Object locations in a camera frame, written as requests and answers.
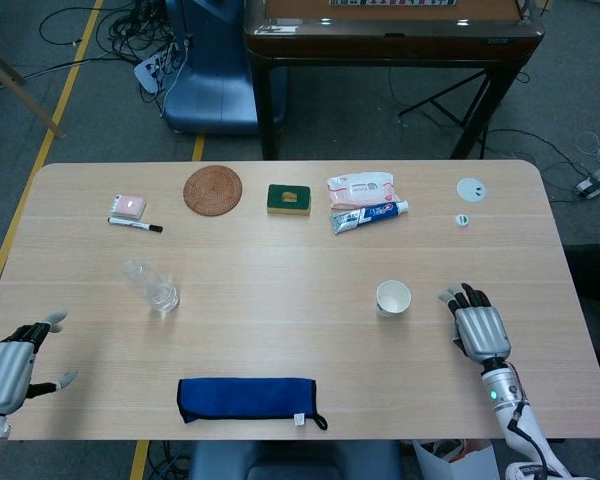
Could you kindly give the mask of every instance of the yellow line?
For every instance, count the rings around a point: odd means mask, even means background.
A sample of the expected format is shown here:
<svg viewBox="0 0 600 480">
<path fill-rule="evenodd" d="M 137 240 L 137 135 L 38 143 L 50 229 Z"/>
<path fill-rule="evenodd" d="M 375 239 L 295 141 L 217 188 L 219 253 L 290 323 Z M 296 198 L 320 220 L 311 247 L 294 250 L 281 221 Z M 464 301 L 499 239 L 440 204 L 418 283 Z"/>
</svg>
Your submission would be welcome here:
<svg viewBox="0 0 600 480">
<path fill-rule="evenodd" d="M 102 2 L 103 0 L 95 0 L 93 8 L 101 8 Z M 74 58 L 75 61 L 80 61 L 84 58 L 84 54 L 87 51 L 87 46 L 89 44 L 89 39 L 91 38 L 93 28 L 96 24 L 96 19 L 98 18 L 98 13 L 98 10 L 93 10 L 91 12 L 91 15 L 89 16 L 89 20 L 87 21 L 87 25 L 84 27 L 84 33 L 81 37 L 82 41 L 80 42 L 80 46 L 78 47 L 78 51 L 76 52 L 76 56 Z M 62 114 L 64 113 L 64 109 L 67 106 L 69 95 L 71 94 L 71 89 L 73 88 L 73 84 L 76 81 L 76 77 L 78 76 L 79 70 L 80 65 L 76 65 L 72 67 L 69 71 L 67 81 L 65 82 L 64 88 L 62 89 L 62 93 L 60 94 L 60 99 L 58 100 L 56 109 L 53 112 L 52 118 L 53 121 L 56 123 L 60 123 L 60 120 L 62 119 Z M 33 177 L 36 175 L 36 173 L 38 173 L 38 170 L 40 170 L 44 165 L 44 162 L 47 159 L 47 155 L 49 154 L 49 150 L 51 150 L 52 143 L 53 132 L 51 130 L 47 130 L 47 133 L 44 136 L 44 140 L 42 141 L 42 145 L 40 146 L 40 150 L 38 150 L 38 156 L 36 157 L 36 161 L 34 162 L 33 167 L 31 169 L 31 173 L 29 174 L 29 178 L 27 179 L 27 183 L 24 187 L 22 195 L 20 196 L 20 202 L 16 207 L 16 211 L 13 214 L 13 218 L 11 219 L 11 224 L 9 224 L 9 229 L 7 230 L 7 234 L 5 235 L 4 240 L 2 242 L 2 247 L 0 247 L 0 276 L 2 275 L 2 269 L 4 268 L 4 265 L 7 262 L 7 257 L 9 256 L 11 244 L 13 243 L 13 237 L 15 237 L 18 223 L 20 223 L 20 217 L 22 216 L 22 210 L 24 208 L 27 196 L 29 195 L 29 190 L 31 189 Z"/>
<path fill-rule="evenodd" d="M 149 452 L 149 440 L 138 440 L 136 442 L 136 453 L 133 454 L 133 465 L 129 480 L 142 480 L 144 478 L 144 466 L 147 462 Z"/>
<path fill-rule="evenodd" d="M 193 155 L 191 156 L 192 162 L 199 162 L 202 160 L 202 151 L 204 150 L 204 135 L 196 135 L 196 144 L 193 147 Z"/>
</svg>

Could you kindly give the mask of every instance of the white box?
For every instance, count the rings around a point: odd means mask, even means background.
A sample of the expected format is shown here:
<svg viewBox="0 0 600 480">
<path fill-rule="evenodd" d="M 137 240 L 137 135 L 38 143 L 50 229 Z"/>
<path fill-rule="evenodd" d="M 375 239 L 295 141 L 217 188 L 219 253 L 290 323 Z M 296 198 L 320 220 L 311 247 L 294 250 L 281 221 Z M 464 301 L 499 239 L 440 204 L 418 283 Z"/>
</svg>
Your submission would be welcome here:
<svg viewBox="0 0 600 480">
<path fill-rule="evenodd" d="M 500 480 L 498 464 L 489 440 L 477 440 L 478 451 L 449 463 L 422 448 L 421 443 L 431 440 L 414 440 L 413 449 L 418 457 L 425 480 Z"/>
</svg>

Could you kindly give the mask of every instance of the toothpaste tube cap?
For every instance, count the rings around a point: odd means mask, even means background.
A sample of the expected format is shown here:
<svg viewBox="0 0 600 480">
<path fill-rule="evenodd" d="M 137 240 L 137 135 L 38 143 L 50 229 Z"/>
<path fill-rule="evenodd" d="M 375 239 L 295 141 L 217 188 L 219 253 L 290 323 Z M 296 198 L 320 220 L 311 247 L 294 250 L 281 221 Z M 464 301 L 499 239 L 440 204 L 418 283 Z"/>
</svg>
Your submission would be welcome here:
<svg viewBox="0 0 600 480">
<path fill-rule="evenodd" d="M 398 215 L 409 211 L 409 202 L 407 202 L 406 200 L 404 202 L 398 202 L 396 203 L 396 205 L 398 207 Z"/>
</svg>

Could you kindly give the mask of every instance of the white paper cup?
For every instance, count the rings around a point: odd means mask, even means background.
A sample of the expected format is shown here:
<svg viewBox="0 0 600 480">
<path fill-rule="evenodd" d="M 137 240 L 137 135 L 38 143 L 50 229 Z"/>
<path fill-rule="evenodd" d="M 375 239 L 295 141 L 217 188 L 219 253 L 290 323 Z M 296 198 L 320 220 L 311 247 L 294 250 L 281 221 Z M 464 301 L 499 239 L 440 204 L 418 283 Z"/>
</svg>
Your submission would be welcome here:
<svg viewBox="0 0 600 480">
<path fill-rule="evenodd" d="M 411 290 L 402 282 L 388 280 L 376 290 L 376 311 L 383 317 L 400 315 L 411 305 Z"/>
</svg>

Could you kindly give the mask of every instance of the green sponge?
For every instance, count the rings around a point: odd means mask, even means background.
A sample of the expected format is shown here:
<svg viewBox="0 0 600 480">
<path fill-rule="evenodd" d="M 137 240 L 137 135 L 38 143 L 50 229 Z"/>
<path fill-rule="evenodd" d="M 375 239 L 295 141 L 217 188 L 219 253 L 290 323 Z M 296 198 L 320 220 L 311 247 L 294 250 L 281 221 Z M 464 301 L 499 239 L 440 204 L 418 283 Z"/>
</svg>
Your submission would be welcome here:
<svg viewBox="0 0 600 480">
<path fill-rule="evenodd" d="M 284 215 L 309 215 L 311 189 L 298 185 L 269 185 L 267 212 Z"/>
</svg>

